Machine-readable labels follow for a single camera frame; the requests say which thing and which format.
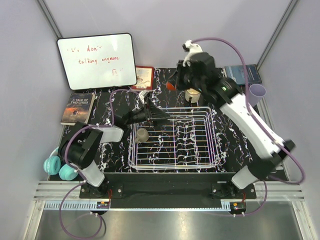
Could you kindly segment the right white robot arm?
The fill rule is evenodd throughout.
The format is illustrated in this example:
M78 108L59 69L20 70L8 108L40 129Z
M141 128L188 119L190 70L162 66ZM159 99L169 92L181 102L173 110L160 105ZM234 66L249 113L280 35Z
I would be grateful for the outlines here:
M263 122L246 96L231 78L221 77L215 59L207 52L189 52L179 60L173 77L177 90L194 89L230 118L248 138L258 158L240 169L227 185L228 195L239 198L245 188L264 180L295 148L292 140L283 140Z

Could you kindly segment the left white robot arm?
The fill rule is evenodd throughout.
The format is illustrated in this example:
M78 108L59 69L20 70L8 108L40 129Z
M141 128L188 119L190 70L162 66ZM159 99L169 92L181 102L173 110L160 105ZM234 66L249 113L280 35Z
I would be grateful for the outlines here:
M99 145L120 142L130 133L129 126L132 124L146 122L161 127L170 118L168 113L156 107L150 100L145 100L139 109L113 116L112 125L89 125L78 121L58 148L58 155L65 161L65 166L70 167L85 183L91 185L90 192L97 198L103 198L108 193L108 186L104 183L105 175L94 160Z

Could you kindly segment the small orange red cup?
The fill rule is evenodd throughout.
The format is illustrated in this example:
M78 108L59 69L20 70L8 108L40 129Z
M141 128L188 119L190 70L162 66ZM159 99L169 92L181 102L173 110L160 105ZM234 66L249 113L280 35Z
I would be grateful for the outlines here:
M176 91L176 82L173 81L173 80L168 80L166 82L166 88L169 90L169 91Z

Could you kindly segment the lilac plastic cup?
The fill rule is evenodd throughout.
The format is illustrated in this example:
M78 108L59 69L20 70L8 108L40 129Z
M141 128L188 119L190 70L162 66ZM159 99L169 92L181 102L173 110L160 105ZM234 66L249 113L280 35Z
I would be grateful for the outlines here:
M267 90L261 84L252 84L249 87L248 102L254 107L266 95Z

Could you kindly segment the beige ceramic mug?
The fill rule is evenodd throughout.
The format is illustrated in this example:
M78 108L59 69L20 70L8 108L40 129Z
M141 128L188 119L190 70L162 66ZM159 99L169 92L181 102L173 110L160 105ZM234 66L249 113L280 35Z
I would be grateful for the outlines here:
M193 88L189 88L185 91L185 100L189 104L195 104L199 101L201 93Z

